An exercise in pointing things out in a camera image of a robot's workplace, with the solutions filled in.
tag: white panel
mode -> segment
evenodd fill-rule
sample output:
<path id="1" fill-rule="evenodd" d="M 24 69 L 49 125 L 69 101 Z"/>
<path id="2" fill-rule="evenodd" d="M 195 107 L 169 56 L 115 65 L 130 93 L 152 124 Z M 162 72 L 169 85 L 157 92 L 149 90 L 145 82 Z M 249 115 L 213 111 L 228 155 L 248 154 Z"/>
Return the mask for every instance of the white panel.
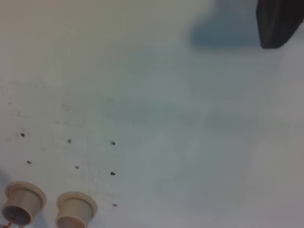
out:
<path id="1" fill-rule="evenodd" d="M 304 33 L 262 50 L 255 4 L 1 0 L 0 205 L 23 180 L 34 228 L 66 191 L 90 228 L 304 224 Z"/>

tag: cylindrical fitting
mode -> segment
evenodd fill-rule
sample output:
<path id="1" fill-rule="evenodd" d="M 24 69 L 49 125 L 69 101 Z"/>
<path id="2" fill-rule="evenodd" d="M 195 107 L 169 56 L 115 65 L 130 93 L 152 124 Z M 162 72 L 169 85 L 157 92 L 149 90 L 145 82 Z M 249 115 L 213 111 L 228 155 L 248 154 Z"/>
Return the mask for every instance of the cylindrical fitting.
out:
<path id="1" fill-rule="evenodd" d="M 66 192 L 57 200 L 59 209 L 56 225 L 59 228 L 87 228 L 97 212 L 94 200 L 80 192 Z"/>
<path id="2" fill-rule="evenodd" d="M 42 190 L 23 181 L 9 184 L 5 194 L 8 200 L 2 208 L 2 215 L 6 220 L 12 220 L 19 226 L 32 223 L 47 201 Z"/>

